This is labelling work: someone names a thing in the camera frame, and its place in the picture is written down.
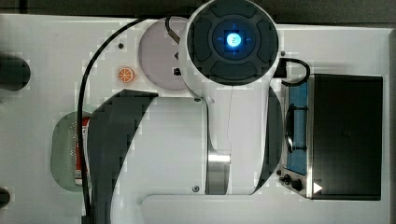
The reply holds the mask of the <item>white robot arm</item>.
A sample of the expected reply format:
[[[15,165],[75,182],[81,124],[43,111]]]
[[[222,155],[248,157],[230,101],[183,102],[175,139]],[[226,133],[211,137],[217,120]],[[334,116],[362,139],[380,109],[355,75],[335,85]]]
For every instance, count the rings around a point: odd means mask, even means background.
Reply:
[[[230,200],[261,187],[274,21],[251,0],[210,0],[188,19],[177,58],[185,96],[124,90],[93,112],[85,224],[144,224],[152,196]]]

